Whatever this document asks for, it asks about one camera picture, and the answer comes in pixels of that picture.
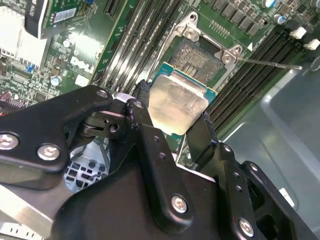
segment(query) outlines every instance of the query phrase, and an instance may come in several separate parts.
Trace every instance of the connector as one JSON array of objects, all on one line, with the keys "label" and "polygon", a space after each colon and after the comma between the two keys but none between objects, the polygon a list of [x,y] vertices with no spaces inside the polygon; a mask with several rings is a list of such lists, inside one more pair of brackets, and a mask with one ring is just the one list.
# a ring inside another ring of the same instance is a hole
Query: connector
[{"label": "connector", "polygon": [[104,7],[104,13],[112,18],[115,15],[116,11],[117,11],[119,3],[120,3],[119,0],[109,0],[109,1],[107,1],[106,5]]}]

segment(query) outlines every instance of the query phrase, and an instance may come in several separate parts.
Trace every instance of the screw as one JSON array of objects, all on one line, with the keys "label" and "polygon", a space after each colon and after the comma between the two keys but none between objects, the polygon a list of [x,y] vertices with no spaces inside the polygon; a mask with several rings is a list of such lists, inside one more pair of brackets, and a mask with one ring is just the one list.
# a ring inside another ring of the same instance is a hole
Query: screw
[{"label": "screw", "polygon": [[99,90],[96,92],[96,94],[98,94],[100,97],[105,98],[105,99],[108,97],[107,92],[104,90]]},{"label": "screw", "polygon": [[192,31],[189,31],[187,36],[189,39],[192,39],[193,35],[194,35],[194,33]]},{"label": "screw", "polygon": [[42,160],[52,161],[60,156],[60,151],[55,146],[46,144],[38,148],[37,154]]},{"label": "screw", "polygon": [[250,238],[254,236],[254,230],[247,220],[245,220],[244,218],[240,218],[239,225],[245,235],[247,235]]},{"label": "screw", "polygon": [[231,58],[230,58],[230,55],[229,55],[229,54],[226,54],[226,55],[223,56],[223,62],[224,62],[225,64],[228,64],[228,63],[231,62]]},{"label": "screw", "polygon": [[19,140],[12,134],[0,134],[0,150],[11,150],[18,146]]},{"label": "screw", "polygon": [[253,163],[250,163],[250,166],[254,171],[258,172],[258,168],[256,165],[254,165]]},{"label": "screw", "polygon": [[182,197],[179,197],[177,195],[174,195],[171,198],[171,204],[174,210],[176,210],[178,213],[181,213],[181,214],[184,214],[188,209],[186,201],[182,199]]},{"label": "screw", "polygon": [[139,102],[139,101],[135,101],[134,102],[134,105],[136,105],[138,108],[140,108],[140,109],[143,109],[144,108],[144,106],[142,105],[142,103],[141,102]]}]

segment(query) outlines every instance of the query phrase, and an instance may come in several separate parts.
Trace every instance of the capacitor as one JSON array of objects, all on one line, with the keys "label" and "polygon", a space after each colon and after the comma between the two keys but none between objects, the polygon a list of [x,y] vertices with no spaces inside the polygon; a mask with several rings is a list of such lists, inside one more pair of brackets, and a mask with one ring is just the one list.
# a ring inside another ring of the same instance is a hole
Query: capacitor
[{"label": "capacitor", "polygon": [[320,8],[320,0],[311,0],[310,5],[315,8]]},{"label": "capacitor", "polygon": [[50,82],[52,86],[56,87],[62,82],[62,78],[59,75],[56,75],[51,78]]},{"label": "capacitor", "polygon": [[32,73],[33,70],[35,70],[35,65],[34,64],[29,64],[28,66],[26,66],[25,71],[27,73]]},{"label": "capacitor", "polygon": [[70,46],[71,46],[71,41],[67,38],[66,40],[64,40],[64,41],[62,42],[62,44],[63,44],[63,46],[64,46],[65,48],[70,48]]},{"label": "capacitor", "polygon": [[280,15],[280,14],[276,14],[276,15],[274,15],[274,17],[273,17],[273,20],[274,20],[274,22],[275,22],[276,24],[282,25],[282,24],[284,24],[284,23],[286,22],[286,17],[283,16],[283,15]]},{"label": "capacitor", "polygon": [[262,0],[261,4],[263,8],[269,9],[276,4],[276,0]]}]

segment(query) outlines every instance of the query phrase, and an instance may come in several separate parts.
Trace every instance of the black plastic bracket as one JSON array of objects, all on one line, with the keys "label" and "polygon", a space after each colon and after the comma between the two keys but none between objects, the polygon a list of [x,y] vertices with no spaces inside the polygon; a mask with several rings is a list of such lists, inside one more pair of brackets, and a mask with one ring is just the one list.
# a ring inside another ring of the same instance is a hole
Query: black plastic bracket
[{"label": "black plastic bracket", "polygon": [[248,179],[257,225],[267,239],[315,238],[260,167],[245,161],[240,168]]},{"label": "black plastic bracket", "polygon": [[[90,85],[0,117],[0,134],[18,139],[15,148],[0,150],[0,183],[39,190],[57,186],[79,123],[112,101],[109,93]],[[57,159],[37,155],[38,148],[47,144],[58,149]]]}]

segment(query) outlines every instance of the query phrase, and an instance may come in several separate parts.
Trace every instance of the black ram slot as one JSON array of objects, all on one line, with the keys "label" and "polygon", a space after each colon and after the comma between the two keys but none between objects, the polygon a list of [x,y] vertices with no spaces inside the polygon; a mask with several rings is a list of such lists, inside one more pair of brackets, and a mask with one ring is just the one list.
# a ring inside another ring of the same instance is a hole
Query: black ram slot
[{"label": "black ram slot", "polygon": [[[303,47],[287,32],[273,30],[250,57],[254,60],[288,64]],[[207,108],[217,133],[222,131],[280,73],[282,69],[244,63]]]}]

